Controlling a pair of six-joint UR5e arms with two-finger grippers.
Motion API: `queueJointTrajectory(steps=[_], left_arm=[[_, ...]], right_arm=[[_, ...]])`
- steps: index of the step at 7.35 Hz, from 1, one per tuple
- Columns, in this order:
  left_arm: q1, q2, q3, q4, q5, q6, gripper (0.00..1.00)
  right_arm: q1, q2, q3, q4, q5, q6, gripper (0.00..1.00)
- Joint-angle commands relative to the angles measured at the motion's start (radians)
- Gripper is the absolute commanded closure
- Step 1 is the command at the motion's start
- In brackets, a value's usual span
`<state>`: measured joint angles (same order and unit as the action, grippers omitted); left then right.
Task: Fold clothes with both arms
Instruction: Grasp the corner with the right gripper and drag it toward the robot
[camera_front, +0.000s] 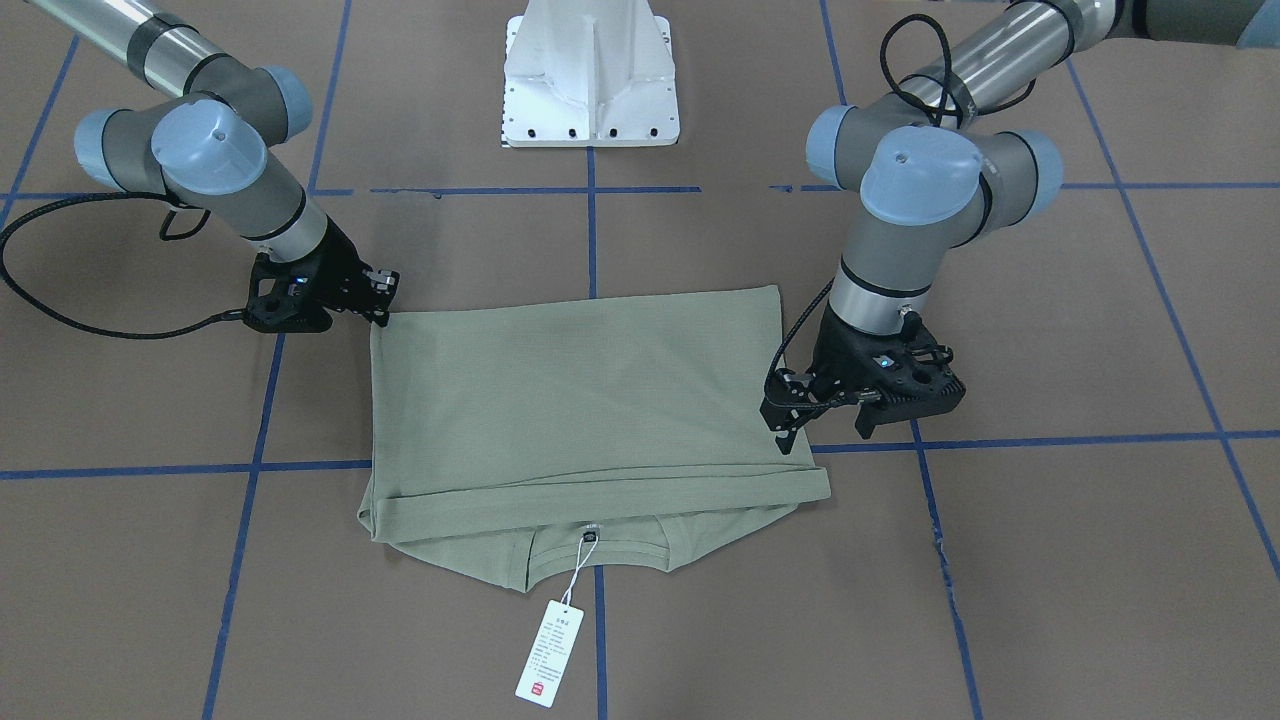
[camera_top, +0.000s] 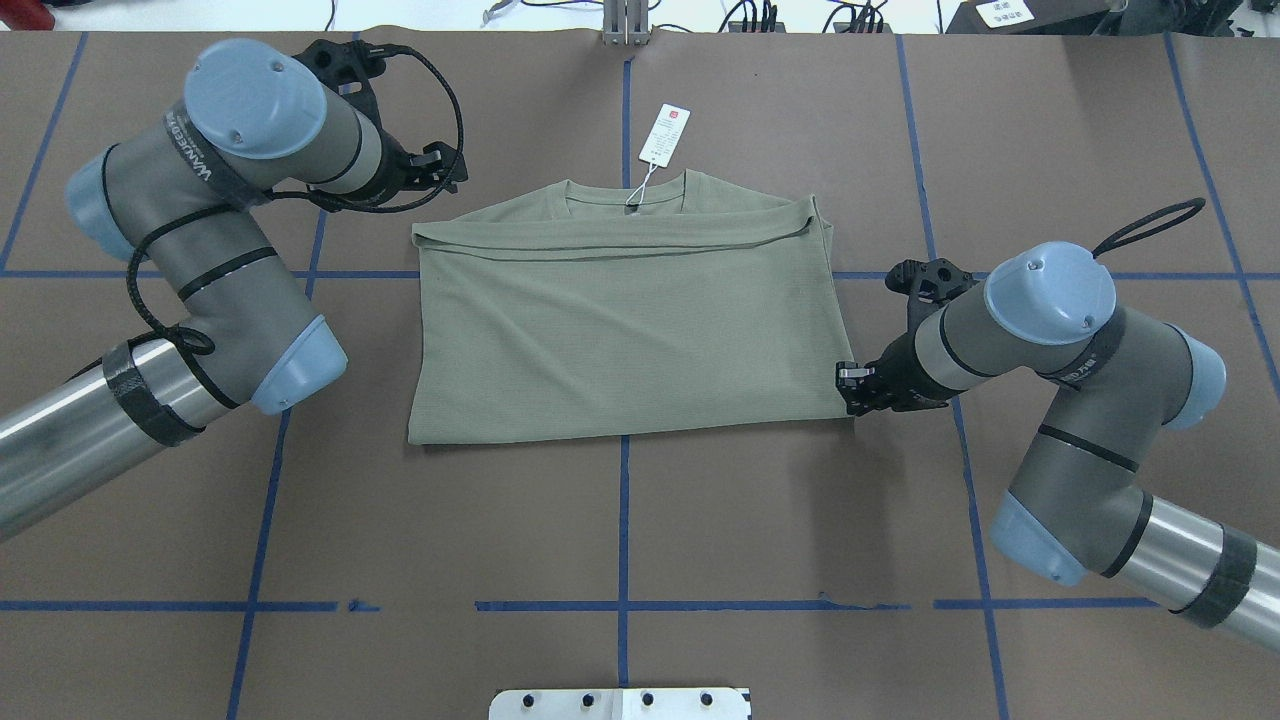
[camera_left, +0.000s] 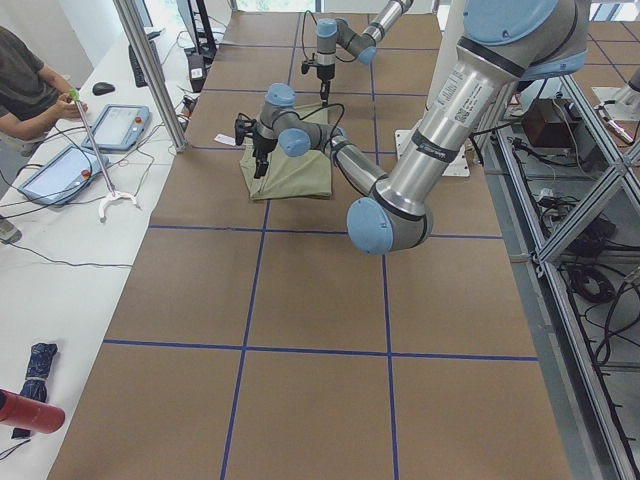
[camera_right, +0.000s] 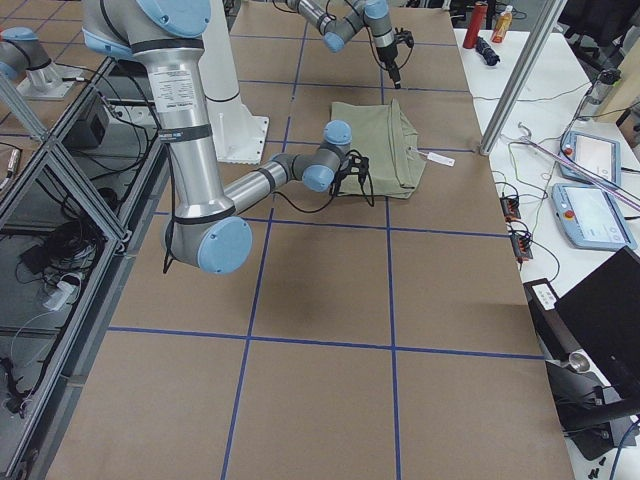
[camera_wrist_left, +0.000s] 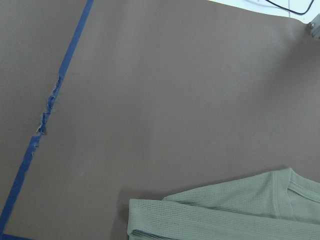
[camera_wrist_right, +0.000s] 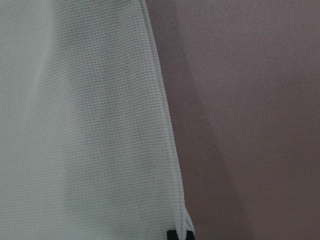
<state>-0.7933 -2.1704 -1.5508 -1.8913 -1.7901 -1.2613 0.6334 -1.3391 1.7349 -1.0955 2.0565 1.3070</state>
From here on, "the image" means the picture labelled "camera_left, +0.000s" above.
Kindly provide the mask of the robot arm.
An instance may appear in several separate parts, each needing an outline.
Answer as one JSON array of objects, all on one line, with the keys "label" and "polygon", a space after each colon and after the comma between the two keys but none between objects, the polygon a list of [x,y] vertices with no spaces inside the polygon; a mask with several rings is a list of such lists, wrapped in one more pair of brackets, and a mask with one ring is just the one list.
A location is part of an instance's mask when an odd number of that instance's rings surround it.
[{"label": "robot arm", "polygon": [[316,71],[320,80],[319,96],[321,105],[329,105],[331,81],[335,78],[337,47],[351,55],[351,61],[369,65],[377,53],[378,44],[385,38],[391,27],[406,14],[413,1],[392,0],[378,13],[362,33],[353,30],[344,18],[322,18],[316,21],[316,51],[308,56],[303,52],[301,73],[310,69]]},{"label": "robot arm", "polygon": [[503,87],[582,68],[589,11],[587,1],[466,1],[450,13],[462,27],[457,61],[391,172],[338,127],[303,120],[294,90],[282,83],[269,87],[257,118],[236,118],[235,142],[251,139],[257,178],[277,147],[289,157],[324,153],[363,195],[347,213],[352,243],[373,255],[413,248],[432,229],[427,196]]}]

